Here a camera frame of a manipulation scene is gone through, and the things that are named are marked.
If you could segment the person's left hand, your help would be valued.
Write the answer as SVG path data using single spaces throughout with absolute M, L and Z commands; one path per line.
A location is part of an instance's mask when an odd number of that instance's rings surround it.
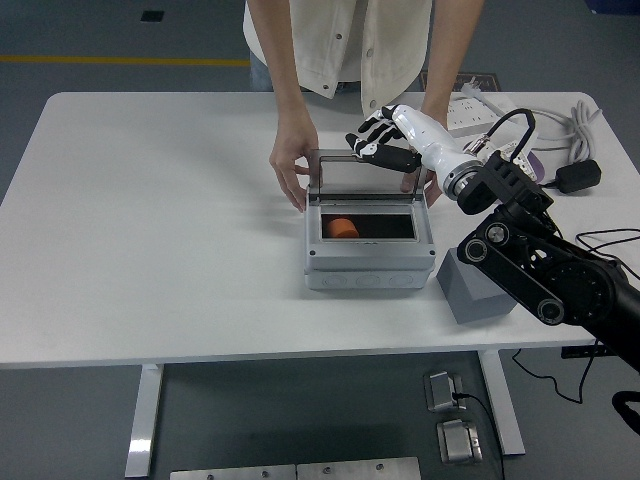
M 412 193 L 416 184 L 416 179 L 418 177 L 419 174 L 417 171 L 414 171 L 412 173 L 405 173 L 400 184 L 400 190 L 403 193 Z M 437 183 L 436 173 L 434 171 L 426 171 L 423 191 L 426 205 L 428 208 L 431 208 L 442 194 L 442 191 Z

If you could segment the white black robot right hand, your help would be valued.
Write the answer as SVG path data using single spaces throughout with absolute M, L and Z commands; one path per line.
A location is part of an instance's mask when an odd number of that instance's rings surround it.
M 382 107 L 358 131 L 368 137 L 362 139 L 353 133 L 345 136 L 358 160 L 402 173 L 423 166 L 436 174 L 443 190 L 477 173 L 482 166 L 439 122 L 407 105 Z

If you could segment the person's right hand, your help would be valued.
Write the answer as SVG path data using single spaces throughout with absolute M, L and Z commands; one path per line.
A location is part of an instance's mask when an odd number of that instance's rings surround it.
M 306 210 L 306 190 L 299 181 L 300 175 L 308 175 L 309 167 L 297 164 L 318 148 L 318 136 L 314 127 L 279 128 L 269 163 L 274 170 L 282 193 L 299 212 Z

